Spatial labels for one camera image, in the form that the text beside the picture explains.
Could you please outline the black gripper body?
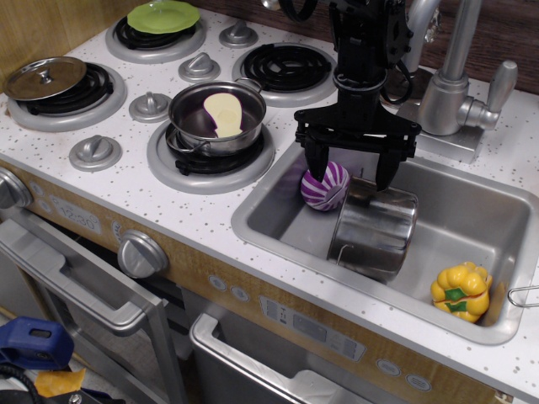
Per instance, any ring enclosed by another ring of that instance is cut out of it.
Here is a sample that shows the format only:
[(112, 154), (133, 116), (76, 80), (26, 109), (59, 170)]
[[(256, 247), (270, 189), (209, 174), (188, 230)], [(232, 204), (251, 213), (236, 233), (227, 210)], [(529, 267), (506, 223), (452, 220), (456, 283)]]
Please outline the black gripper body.
[(338, 91), (338, 101), (329, 106), (295, 112), (296, 141), (307, 138), (331, 148), (381, 154), (389, 151), (413, 157), (419, 124), (392, 114), (376, 93)]

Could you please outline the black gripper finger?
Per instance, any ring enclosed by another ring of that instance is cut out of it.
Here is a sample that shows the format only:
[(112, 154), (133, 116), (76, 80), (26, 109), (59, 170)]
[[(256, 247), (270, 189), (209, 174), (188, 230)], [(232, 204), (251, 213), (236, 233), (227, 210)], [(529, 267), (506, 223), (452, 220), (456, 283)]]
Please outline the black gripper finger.
[(303, 147), (308, 170), (312, 177), (321, 183), (328, 165), (328, 147), (311, 138), (305, 140)]
[(376, 189), (383, 191), (389, 187), (394, 179), (399, 165), (405, 160), (405, 153), (402, 151), (385, 151), (380, 154), (376, 166)]

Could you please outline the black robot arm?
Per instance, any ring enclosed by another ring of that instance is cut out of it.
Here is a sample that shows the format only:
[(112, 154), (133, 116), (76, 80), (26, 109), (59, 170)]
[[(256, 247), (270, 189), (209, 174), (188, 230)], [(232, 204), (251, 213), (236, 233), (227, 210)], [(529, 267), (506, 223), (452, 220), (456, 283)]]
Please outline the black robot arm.
[(389, 112), (383, 101), (391, 69), (405, 68), (413, 32), (403, 1), (331, 1), (328, 4), (337, 66), (335, 104), (295, 113), (296, 141), (311, 175), (322, 181), (330, 148), (376, 153), (375, 182), (385, 190), (401, 162), (413, 157), (419, 124)]

